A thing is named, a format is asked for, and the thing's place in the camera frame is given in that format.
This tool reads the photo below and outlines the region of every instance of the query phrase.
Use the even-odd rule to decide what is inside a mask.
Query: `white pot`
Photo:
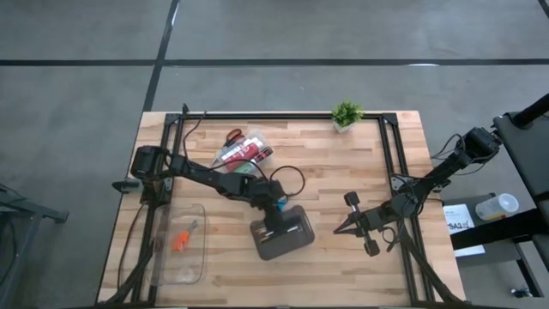
[[[338,123],[336,123],[334,121],[334,128],[338,133],[343,133],[343,132],[347,132],[347,131],[351,130],[354,127],[355,124],[356,123],[352,123],[348,126],[341,127],[341,126],[338,125]]]

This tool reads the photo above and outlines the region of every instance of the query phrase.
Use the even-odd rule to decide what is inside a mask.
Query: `black cable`
[[[196,130],[196,128],[198,128],[198,126],[200,125],[200,123],[202,122],[202,120],[206,118],[206,111],[204,111],[204,114],[202,115],[202,117],[200,117],[200,119],[198,119],[198,122],[196,122],[194,128],[190,129],[189,132],[187,132],[187,134],[185,134],[185,136],[183,137],[183,154],[185,155],[185,158],[187,158],[187,160],[185,160],[185,163],[187,164],[187,167],[189,166],[189,155],[187,154],[187,144],[186,144],[186,141],[187,141],[187,136],[190,135],[190,133],[192,133],[194,130]]]
[[[461,173],[461,174],[458,174],[458,173],[455,173],[454,176],[463,176],[463,175],[470,175],[472,173],[476,173],[478,171],[480,171],[482,169],[482,167],[484,167],[486,165],[486,163],[483,163],[479,168],[475,169],[474,171],[472,172],[468,172],[468,173]]]
[[[438,202],[444,204],[444,200],[442,200],[440,198],[428,197],[428,198],[426,198],[426,200],[438,201]]]
[[[126,281],[120,286],[117,292],[111,296],[110,299],[105,300],[102,304],[112,304],[117,302],[124,302],[130,293],[131,289],[136,285],[137,280],[140,278],[140,275],[145,271],[148,262],[151,260],[151,257],[154,253],[154,243],[148,245],[145,250],[143,257],[137,261],[136,267],[131,271],[126,278]]]
[[[17,258],[17,241],[15,240],[15,226],[14,226],[14,222],[12,222],[11,219],[9,220],[9,228],[11,229],[11,242],[13,246],[14,257],[11,259],[11,262],[9,262],[9,266],[6,269],[6,272],[3,274],[2,279],[0,279],[0,287],[3,285],[3,282],[8,277],[9,272],[11,271],[11,268],[14,266],[15,259]]]
[[[14,202],[21,202],[21,201],[25,201],[27,200],[26,197],[24,197],[23,195],[21,195],[18,191],[8,187],[7,185],[4,185],[4,184],[0,184],[0,189],[2,189],[4,192],[8,193],[8,191],[12,191],[14,192],[19,198],[16,198],[14,200],[11,200],[9,202],[6,202],[6,204],[10,204],[10,203],[14,203]]]
[[[294,193],[285,193],[286,194],[286,198],[289,198],[289,197],[295,197],[297,196],[299,193],[301,193],[301,191],[303,191],[303,189],[305,188],[305,175],[303,174],[303,172],[301,172],[300,169],[298,169],[297,167],[295,166],[282,166],[282,167],[279,167],[277,169],[275,169],[272,173],[271,173],[271,176],[268,178],[268,180],[273,180],[273,176],[279,172],[281,169],[284,169],[284,168],[291,168],[291,169],[294,169],[296,171],[298,171],[299,173],[299,176],[301,176],[301,179],[303,180],[303,184],[301,185],[301,188],[297,191],[297,192],[294,192]]]
[[[130,230],[128,231],[128,237],[126,238],[126,243],[124,244],[124,249],[122,250],[122,256],[120,256],[120,263],[118,264],[118,276],[117,276],[117,288],[120,289],[120,278],[122,277],[122,266],[124,263],[124,257],[126,256],[126,251],[128,250],[128,244],[130,243],[130,237],[131,232],[134,229],[134,226],[137,222],[137,218],[139,218],[139,213],[141,213],[141,210],[145,204],[141,204],[141,207],[137,210],[137,214],[134,217],[134,220],[131,222]]]
[[[412,194],[412,196],[415,197],[415,190],[404,178],[402,178],[400,175],[395,175],[395,174],[393,174],[392,176],[399,179],[402,182],[403,185],[407,186],[410,189],[410,194]],[[392,227],[384,227],[383,228],[383,230],[381,232],[381,237],[382,237],[383,241],[385,241],[386,243],[389,244],[389,246],[387,247],[387,251],[390,251],[400,241],[401,233],[404,229],[404,226],[406,225],[406,223],[404,222],[404,219],[406,218],[404,216],[404,214],[406,213],[405,210],[406,210],[407,206],[410,204],[410,202],[412,202],[412,201],[413,201],[413,199],[411,199],[407,195],[407,201],[404,204],[404,206],[402,206],[401,213],[399,214],[399,216],[400,216],[399,220],[402,219],[402,224],[399,227],[398,232],[395,232],[395,230]],[[423,203],[420,206],[420,210],[415,209],[413,213],[418,215],[421,212],[421,210],[423,210]],[[391,232],[393,232],[393,239],[391,241],[387,241],[385,239],[384,233],[385,233],[386,230],[390,230]]]
[[[454,137],[460,137],[460,138],[461,138],[461,136],[460,136],[459,134],[454,134],[453,136],[451,136],[451,137],[448,139],[448,141],[446,141],[446,143],[444,144],[443,148],[440,149],[439,152],[437,152],[437,153],[435,153],[434,155],[431,156],[431,159],[439,159],[439,157],[440,157],[441,155],[445,155],[445,154],[447,154],[447,153],[453,152],[454,149],[451,149],[451,150],[449,150],[448,152],[443,153],[443,151],[446,149],[446,147],[448,147],[448,144],[454,139]]]
[[[465,141],[463,140],[463,136],[461,136],[461,135],[459,135],[459,134],[454,134],[453,136],[459,136],[459,137],[460,137],[460,141],[461,141],[460,147],[462,148],[462,153],[460,154],[459,159],[461,159],[461,158],[463,157],[463,155],[465,155],[465,151],[466,151],[466,148],[465,148]],[[482,160],[482,159],[486,159],[486,158],[487,158],[487,157],[480,157],[480,158],[477,158],[477,159],[473,160],[472,163],[475,163],[475,161]],[[455,163],[454,163],[454,165],[452,165],[451,167],[446,168],[445,171],[447,171],[447,170],[449,170],[449,169],[455,167],[459,162],[460,162],[459,160],[456,160]],[[439,174],[439,175],[431,175],[431,176],[428,176],[428,177],[417,177],[417,176],[410,176],[410,175],[403,175],[403,174],[394,173],[393,176],[395,176],[395,175],[396,175],[396,176],[404,176],[404,177],[410,177],[410,178],[413,178],[413,179],[433,179],[433,178],[436,178],[436,177],[440,176],[440,174]]]
[[[257,163],[255,163],[254,161],[251,161],[251,160],[248,160],[248,159],[234,159],[234,160],[231,160],[231,161],[226,161],[226,162],[223,162],[221,164],[219,164],[218,166],[214,166],[214,167],[209,167],[209,168],[205,168],[203,170],[205,171],[213,171],[213,170],[216,170],[218,168],[222,168],[224,166],[227,166],[233,162],[248,162],[250,163],[251,165],[253,165],[255,168],[257,168],[257,170],[259,171],[259,173],[265,178],[267,179],[267,175],[265,175],[265,173],[263,172],[263,170],[257,165]]]
[[[202,122],[202,120],[206,117],[206,112],[204,111],[204,114],[202,115],[202,117],[200,119],[198,119],[198,122],[195,124],[195,126],[189,131],[187,132],[187,134],[185,134],[185,136],[183,137],[183,141],[182,141],[182,144],[183,144],[183,152],[184,152],[184,156],[185,156],[185,162],[187,162],[187,165],[189,166],[189,155],[187,154],[187,147],[186,147],[186,141],[187,141],[187,136],[190,135],[190,133],[192,133],[194,130],[196,130],[196,128],[198,128],[198,126],[200,125],[200,123]],[[303,180],[303,184],[301,185],[301,189],[299,189],[297,192],[294,192],[294,193],[285,193],[284,194],[286,195],[286,198],[289,198],[289,197],[295,197],[297,196],[299,193],[301,193],[301,191],[303,191],[303,189],[305,188],[305,175],[303,174],[303,172],[297,168],[297,167],[294,167],[294,166],[283,166],[283,167],[278,167],[277,169],[275,169],[269,178],[267,178],[267,175],[265,174],[265,172],[254,162],[254,161],[251,161],[251,160],[248,160],[248,159],[234,159],[234,160],[230,160],[230,161],[226,161],[226,162],[223,162],[217,166],[214,166],[214,167],[210,167],[210,168],[206,168],[204,170],[207,170],[207,171],[213,171],[213,170],[216,170],[218,168],[222,168],[226,165],[229,165],[233,162],[247,162],[247,163],[250,163],[251,165],[253,165],[255,168],[257,168],[257,170],[259,171],[259,173],[265,178],[265,179],[268,179],[268,180],[273,180],[273,176],[275,175],[275,173],[279,172],[281,169],[283,168],[292,168],[296,171],[298,171],[299,175],[301,176],[301,179]]]

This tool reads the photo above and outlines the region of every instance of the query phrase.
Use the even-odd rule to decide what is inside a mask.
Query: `plastic bottle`
[[[479,218],[485,221],[511,215],[517,210],[518,201],[508,193],[503,193],[482,203],[478,203],[474,208]]]

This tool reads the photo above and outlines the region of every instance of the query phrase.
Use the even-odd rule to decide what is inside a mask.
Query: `scissors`
[[[198,227],[198,222],[194,220],[186,231],[177,235],[172,243],[172,251],[184,251],[189,244],[189,236],[196,227]]]
[[[226,135],[225,143],[223,147],[229,147],[237,142],[237,140],[244,138],[241,129],[233,129]]]

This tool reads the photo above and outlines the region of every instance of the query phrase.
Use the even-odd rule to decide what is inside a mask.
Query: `plastic tray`
[[[166,205],[156,211],[154,255],[148,266],[150,284],[197,283],[202,277],[206,260],[208,222],[203,206],[192,204],[188,208],[173,208]],[[187,246],[177,250],[174,243],[181,233],[188,231],[194,221],[196,227],[189,233]]]

